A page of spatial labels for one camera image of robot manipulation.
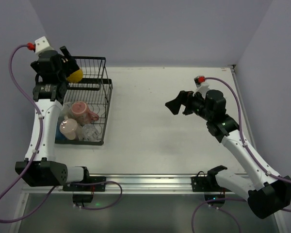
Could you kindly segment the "yellow mug black handle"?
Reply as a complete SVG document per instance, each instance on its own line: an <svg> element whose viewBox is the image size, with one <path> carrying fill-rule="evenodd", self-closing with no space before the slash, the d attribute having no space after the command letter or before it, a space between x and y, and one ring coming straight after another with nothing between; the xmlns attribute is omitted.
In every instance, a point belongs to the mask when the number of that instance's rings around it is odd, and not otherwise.
<svg viewBox="0 0 291 233"><path fill-rule="evenodd" d="M83 79L83 71L81 69L73 72L67 77L69 83L79 83Z"/></svg>

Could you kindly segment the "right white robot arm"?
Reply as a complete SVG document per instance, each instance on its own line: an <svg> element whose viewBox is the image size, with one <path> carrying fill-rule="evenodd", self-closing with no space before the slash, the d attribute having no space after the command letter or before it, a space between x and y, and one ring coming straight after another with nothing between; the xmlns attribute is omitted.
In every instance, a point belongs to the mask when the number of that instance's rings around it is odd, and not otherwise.
<svg viewBox="0 0 291 233"><path fill-rule="evenodd" d="M196 177L197 184L234 192L247 201L252 212L261 219L290 205L291 178L281 177L247 142L238 123L226 113L226 99L221 91L209 90L205 96L180 91L165 106L174 115L184 106L184 115L196 114L203 118L209 133L231 152L249 176L247 180L220 165L208 170L206 177Z"/></svg>

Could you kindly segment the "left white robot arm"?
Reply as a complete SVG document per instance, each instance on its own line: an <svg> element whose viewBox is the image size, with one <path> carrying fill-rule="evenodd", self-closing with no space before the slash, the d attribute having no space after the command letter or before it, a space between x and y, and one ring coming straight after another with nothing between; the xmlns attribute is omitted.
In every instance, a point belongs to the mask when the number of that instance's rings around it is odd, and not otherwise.
<svg viewBox="0 0 291 233"><path fill-rule="evenodd" d="M68 167L55 160L54 145L59 114L68 90L67 78L80 68L65 46L57 52L39 50L38 59L31 63L36 72L35 87L29 101L35 109L32 136L28 151L15 171L31 187L61 186L86 179L84 166Z"/></svg>

